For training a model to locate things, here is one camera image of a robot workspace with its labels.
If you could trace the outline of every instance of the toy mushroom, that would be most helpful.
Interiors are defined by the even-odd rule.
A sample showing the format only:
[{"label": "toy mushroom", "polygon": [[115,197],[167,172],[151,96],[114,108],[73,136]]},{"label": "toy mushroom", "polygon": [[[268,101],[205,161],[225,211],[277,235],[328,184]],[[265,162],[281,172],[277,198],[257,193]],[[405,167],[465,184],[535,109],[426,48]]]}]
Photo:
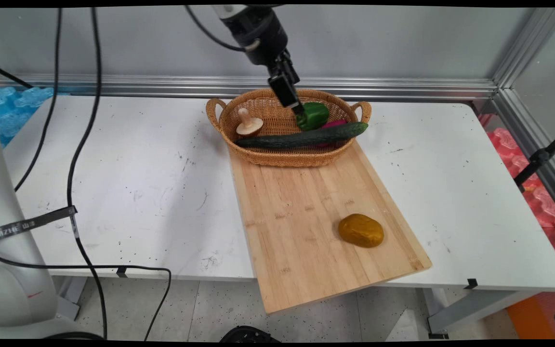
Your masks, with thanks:
[{"label": "toy mushroom", "polygon": [[241,118],[241,124],[237,126],[237,134],[241,137],[252,137],[260,132],[263,127],[262,119],[250,117],[247,108],[240,108],[238,115]]}]

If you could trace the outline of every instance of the black tripod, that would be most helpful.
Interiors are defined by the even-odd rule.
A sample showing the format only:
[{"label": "black tripod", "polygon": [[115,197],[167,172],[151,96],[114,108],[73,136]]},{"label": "black tripod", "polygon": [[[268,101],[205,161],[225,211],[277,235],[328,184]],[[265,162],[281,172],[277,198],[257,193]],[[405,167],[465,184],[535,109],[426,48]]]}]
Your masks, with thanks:
[{"label": "black tripod", "polygon": [[552,156],[555,154],[555,139],[551,141],[551,143],[546,148],[538,149],[534,152],[530,158],[530,164],[527,167],[524,167],[522,172],[520,172],[515,177],[515,184],[519,187],[520,191],[524,192],[524,187],[522,184],[526,182],[526,180],[532,176],[538,169],[540,169],[546,162],[548,162]]},{"label": "black tripod", "polygon": [[525,167],[522,172],[520,172],[515,177],[515,184],[519,187],[519,190],[524,193],[524,182],[532,176],[533,173],[537,172],[546,162],[548,162],[552,156],[555,154],[555,139],[546,148],[538,149],[530,156],[530,164]]}]

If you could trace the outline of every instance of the wooden cutting board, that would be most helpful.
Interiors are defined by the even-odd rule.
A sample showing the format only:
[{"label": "wooden cutting board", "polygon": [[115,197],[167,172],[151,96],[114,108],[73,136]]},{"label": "wooden cutting board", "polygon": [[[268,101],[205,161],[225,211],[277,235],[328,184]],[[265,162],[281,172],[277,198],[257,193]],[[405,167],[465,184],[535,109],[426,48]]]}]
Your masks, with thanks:
[{"label": "wooden cutting board", "polygon": [[[355,141],[335,163],[259,166],[231,152],[251,261],[268,314],[432,266]],[[376,248],[343,241],[337,224],[361,213],[383,226]]]}]

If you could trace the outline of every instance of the wicker basket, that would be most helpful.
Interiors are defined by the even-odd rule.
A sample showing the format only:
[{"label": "wicker basket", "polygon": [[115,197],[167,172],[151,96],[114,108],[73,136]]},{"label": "wicker basket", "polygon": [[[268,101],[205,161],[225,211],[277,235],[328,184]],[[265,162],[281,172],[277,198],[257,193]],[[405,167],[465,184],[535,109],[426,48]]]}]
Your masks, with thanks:
[{"label": "wicker basket", "polygon": [[[355,109],[361,107],[361,121],[368,123],[372,114],[372,107],[365,101],[349,106],[344,100],[326,92],[318,90],[298,90],[297,94],[302,103],[324,103],[329,109],[329,121],[345,119],[348,122],[358,121]],[[222,106],[220,120],[215,116],[215,106]],[[245,160],[258,165],[311,167],[327,165],[336,160],[350,147],[355,139],[341,141],[328,147],[305,146],[289,149],[242,148],[235,145],[239,139],[236,132],[240,124],[238,110],[247,108],[250,116],[263,119],[264,126],[258,136],[292,134],[300,132],[295,116],[289,108],[280,104],[271,89],[255,90],[241,94],[228,103],[220,99],[207,102],[207,117],[211,124],[222,134],[229,147]]]}]

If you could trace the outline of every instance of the cucumber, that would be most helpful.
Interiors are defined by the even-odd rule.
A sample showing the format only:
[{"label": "cucumber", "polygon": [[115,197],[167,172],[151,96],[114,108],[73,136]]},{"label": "cucumber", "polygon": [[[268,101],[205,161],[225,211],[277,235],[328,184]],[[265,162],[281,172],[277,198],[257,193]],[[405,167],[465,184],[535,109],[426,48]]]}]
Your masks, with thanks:
[{"label": "cucumber", "polygon": [[318,145],[319,143],[332,143],[335,141],[348,140],[359,136],[368,128],[367,123],[356,121],[337,125],[336,127],[320,128],[288,135],[257,136],[242,138],[236,141],[240,147],[260,148],[289,148]]}]

